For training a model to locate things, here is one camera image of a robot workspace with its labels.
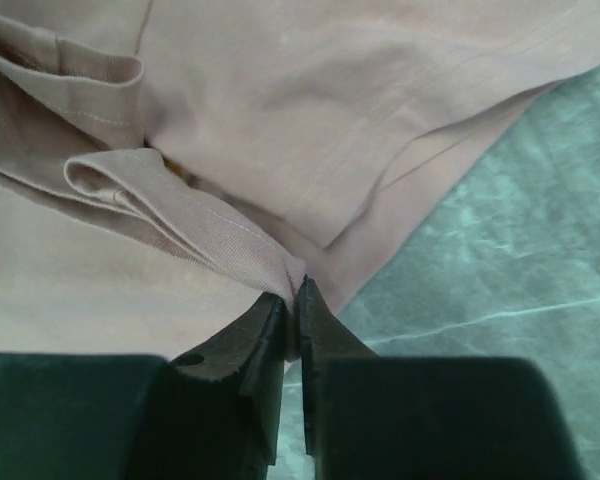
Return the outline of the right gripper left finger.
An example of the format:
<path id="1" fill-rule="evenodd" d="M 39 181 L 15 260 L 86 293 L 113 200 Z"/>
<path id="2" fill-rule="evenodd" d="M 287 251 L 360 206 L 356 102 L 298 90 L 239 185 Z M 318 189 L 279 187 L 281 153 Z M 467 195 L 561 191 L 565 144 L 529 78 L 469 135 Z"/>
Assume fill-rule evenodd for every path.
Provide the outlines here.
<path id="1" fill-rule="evenodd" d="M 270 294 L 174 360 L 0 353 L 0 479 L 263 479 L 286 309 Z"/>

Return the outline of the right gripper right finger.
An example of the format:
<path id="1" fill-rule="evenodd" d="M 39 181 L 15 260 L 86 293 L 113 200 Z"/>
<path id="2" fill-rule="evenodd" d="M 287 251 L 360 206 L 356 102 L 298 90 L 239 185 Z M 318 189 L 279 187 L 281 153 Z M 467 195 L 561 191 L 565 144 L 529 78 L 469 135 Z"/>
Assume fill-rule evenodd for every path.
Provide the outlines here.
<path id="1" fill-rule="evenodd" d="M 516 357 L 380 356 L 305 280 L 305 445 L 319 479 L 581 479 L 555 392 Z"/>

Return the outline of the pink printed t shirt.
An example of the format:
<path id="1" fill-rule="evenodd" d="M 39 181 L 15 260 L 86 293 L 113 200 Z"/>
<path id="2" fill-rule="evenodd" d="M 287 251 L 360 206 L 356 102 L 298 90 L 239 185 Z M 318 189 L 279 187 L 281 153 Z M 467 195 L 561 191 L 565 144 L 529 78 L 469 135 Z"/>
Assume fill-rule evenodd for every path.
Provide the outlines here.
<path id="1" fill-rule="evenodd" d="M 600 1 L 0 1 L 0 351 L 174 357 L 305 277 L 341 308 Z"/>

